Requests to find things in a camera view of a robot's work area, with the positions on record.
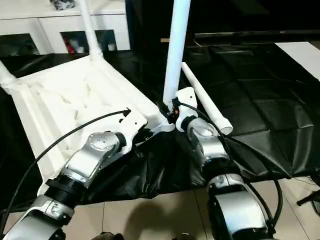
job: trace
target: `black wire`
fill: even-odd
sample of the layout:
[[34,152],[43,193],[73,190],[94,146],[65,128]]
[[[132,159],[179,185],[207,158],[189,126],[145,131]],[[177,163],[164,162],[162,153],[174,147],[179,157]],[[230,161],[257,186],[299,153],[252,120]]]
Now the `black wire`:
[[[241,142],[241,141],[239,141],[239,140],[237,140],[237,139],[235,139],[235,138],[230,138],[229,136],[226,136],[226,138],[228,138],[228,139],[230,139],[230,140],[232,140],[232,141],[240,144],[241,146],[243,146],[243,147],[245,147],[245,148],[249,148],[248,145],[244,144],[243,142]],[[270,175],[273,175],[272,170],[270,170],[270,168],[267,166],[267,164],[266,164],[264,161],[262,161],[262,160],[261,160],[261,162],[262,162],[262,164],[264,165],[264,167],[267,169],[267,171],[270,173]],[[276,215],[275,215],[276,218],[275,218],[275,220],[273,221],[273,225],[276,226],[276,224],[277,224],[277,222],[278,222],[278,219],[279,219],[279,216],[280,216],[280,213],[281,213],[281,211],[282,211],[282,207],[283,207],[283,193],[282,193],[282,189],[281,189],[281,186],[280,186],[278,180],[275,179],[275,178],[273,178],[272,180],[273,180],[273,182],[274,182],[274,185],[275,185],[275,188],[276,188],[276,191],[277,191],[277,196],[278,196],[278,204],[277,204],[277,206],[276,206],[276,211],[275,211],[275,213],[276,213]]]
[[[230,157],[230,160],[231,160],[231,151],[230,151],[230,148],[227,144],[227,141],[226,141],[226,135],[223,134],[221,132],[221,130],[217,127],[217,125],[207,116],[205,115],[202,111],[200,111],[199,109],[191,106],[191,105],[188,105],[186,103],[183,103],[183,102],[179,102],[180,105],[182,106],[185,106],[185,107],[188,107],[194,111],[196,111],[199,115],[201,115],[208,123],[212,124],[214,126],[214,128],[217,130],[217,132],[219,133],[219,135],[221,136],[221,139],[223,140],[223,145],[225,147],[225,150],[227,152],[227,154],[229,155]],[[270,174],[272,174],[272,171],[270,171],[270,169],[266,166],[266,164],[261,161],[262,164],[265,166],[265,168],[268,170],[268,172],[270,172]],[[252,190],[252,192],[256,195],[256,197],[258,198],[258,200],[261,202],[263,208],[265,209],[265,212],[269,218],[270,221],[272,221],[273,223],[273,227],[276,226],[278,220],[279,220],[279,217],[280,217],[280,214],[281,214],[281,211],[282,211],[282,207],[283,207],[283,193],[282,193],[282,189],[281,189],[281,186],[278,182],[278,180],[276,179],[273,179],[273,182],[274,182],[274,185],[275,185],[275,188],[276,188],[276,191],[277,191],[277,195],[278,195],[278,204],[277,204],[277,207],[276,207],[276,211],[275,211],[275,214],[274,214],[274,217],[272,217],[272,214],[270,212],[270,209],[268,207],[268,205],[266,204],[266,202],[264,201],[264,199],[262,198],[262,196],[258,193],[258,191],[250,184],[250,189]]]
[[29,168],[26,170],[26,172],[24,173],[23,177],[21,178],[18,186],[16,187],[15,189],[15,192],[11,198],[11,201],[9,203],[9,206],[7,207],[3,217],[2,217],[2,220],[1,220],[1,225],[0,225],[0,234],[3,234],[4,232],[4,229],[5,229],[5,226],[6,226],[6,222],[8,220],[8,217],[9,217],[9,214],[10,214],[10,211],[13,207],[13,204],[14,204],[14,201],[17,197],[17,194],[19,192],[19,189],[22,185],[22,183],[24,182],[26,176],[28,175],[28,173],[30,172],[30,170],[37,164],[37,162],[47,153],[49,152],[54,146],[56,146],[59,142],[61,142],[63,139],[65,139],[66,137],[70,136],[71,134],[79,131],[80,129],[83,129],[84,127],[96,122],[96,121],[99,121],[101,119],[104,119],[104,118],[107,118],[107,117],[110,117],[110,116],[113,116],[113,115],[117,115],[117,114],[124,114],[124,115],[127,115],[130,113],[130,110],[127,109],[127,110],[122,110],[122,111],[116,111],[116,112],[112,112],[112,113],[108,113],[106,115],[103,115],[103,116],[100,116],[100,117],[97,117],[91,121],[88,121],[87,123],[81,125],[81,126],[78,126],[77,128],[71,130],[70,132],[68,132],[67,134],[63,135],[62,137],[60,137],[58,140],[56,140],[54,143],[52,143],[46,150],[44,150],[35,160],[34,162],[29,166]]
[[276,226],[276,224],[279,220],[281,211],[282,211],[283,204],[284,204],[284,197],[283,197],[282,189],[281,189],[281,186],[280,186],[278,180],[274,179],[273,182],[274,182],[277,194],[278,194],[278,205],[276,206],[276,211],[275,211],[275,214],[273,217],[273,224],[274,224],[274,226]]
[[258,200],[260,201],[261,205],[263,206],[264,210],[265,210],[265,213],[268,217],[268,219],[270,221],[273,221],[274,218],[272,217],[272,214],[271,214],[271,211],[270,211],[270,208],[268,207],[266,201],[264,200],[264,198],[260,195],[260,193],[255,189],[254,186],[252,186],[252,184],[250,182],[246,182],[245,183],[249,188],[250,190],[254,193],[254,195],[258,198]]

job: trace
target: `white tube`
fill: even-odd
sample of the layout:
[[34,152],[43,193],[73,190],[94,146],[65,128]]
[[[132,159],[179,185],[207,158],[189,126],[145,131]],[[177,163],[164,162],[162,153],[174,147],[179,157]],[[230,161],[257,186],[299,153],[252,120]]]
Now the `white tube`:
[[15,83],[17,83],[17,79],[13,76],[5,65],[0,61],[0,86],[8,93],[9,88],[12,87]]
[[174,0],[163,102],[171,109],[178,91],[191,0]]
[[90,12],[87,5],[87,0],[78,0],[80,4],[81,16],[84,24],[84,30],[86,40],[89,45],[89,53],[92,59],[103,56],[103,53],[99,47],[97,36],[93,27],[93,23],[90,17]]
[[194,73],[188,67],[188,65],[183,62],[182,70],[189,80],[191,86],[193,87],[197,97],[199,98],[200,102],[202,103],[206,113],[208,114],[209,118],[216,124],[216,126],[221,130],[222,133],[228,135],[233,131],[233,127],[228,119],[226,119],[217,106],[214,104],[212,99],[209,97],[206,90],[202,87]]

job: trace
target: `shelf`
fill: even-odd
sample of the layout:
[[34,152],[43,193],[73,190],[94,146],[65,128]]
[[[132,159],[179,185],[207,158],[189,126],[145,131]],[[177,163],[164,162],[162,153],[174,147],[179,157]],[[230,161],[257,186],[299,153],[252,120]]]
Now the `shelf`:
[[[91,15],[126,14],[125,0],[88,0]],[[80,6],[57,11],[50,0],[1,0],[0,20],[80,16]]]

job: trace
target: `tile floor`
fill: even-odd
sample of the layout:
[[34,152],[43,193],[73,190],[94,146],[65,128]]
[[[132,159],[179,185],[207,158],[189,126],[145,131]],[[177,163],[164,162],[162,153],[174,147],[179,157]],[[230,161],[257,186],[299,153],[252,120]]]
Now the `tile floor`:
[[[319,240],[320,217],[309,203],[298,207],[296,201],[318,187],[305,178],[280,181],[284,199],[276,226],[279,240]],[[277,193],[272,181],[253,184],[272,213]],[[90,240],[102,231],[122,233],[126,240],[171,240],[189,233],[197,240],[213,240],[207,213],[205,189],[164,194],[154,199],[136,199],[78,206],[71,223],[64,227],[67,240]],[[10,215],[6,229],[21,216]]]

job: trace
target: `white cabinet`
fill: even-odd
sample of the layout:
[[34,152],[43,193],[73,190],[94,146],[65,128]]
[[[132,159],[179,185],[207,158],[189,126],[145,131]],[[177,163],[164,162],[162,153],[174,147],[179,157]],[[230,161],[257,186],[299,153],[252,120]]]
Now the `white cabinet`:
[[[87,1],[102,50],[129,50],[125,0]],[[74,8],[62,11],[49,0],[1,0],[0,57],[8,51],[13,51],[8,55],[68,53],[70,42],[88,49],[77,0]]]
[[37,18],[0,20],[0,56],[53,52]]
[[[97,32],[98,42],[109,41],[114,39],[117,50],[129,50],[130,41],[128,33],[127,18],[125,14],[111,15],[92,15],[93,28]],[[63,37],[68,36],[70,32],[84,33],[84,24],[81,16],[59,16],[59,17],[43,17],[40,18],[41,25],[49,39],[53,52],[57,54],[67,53],[65,41]],[[101,39],[98,31],[108,31],[107,40]],[[112,50],[112,42],[106,42],[109,50]]]

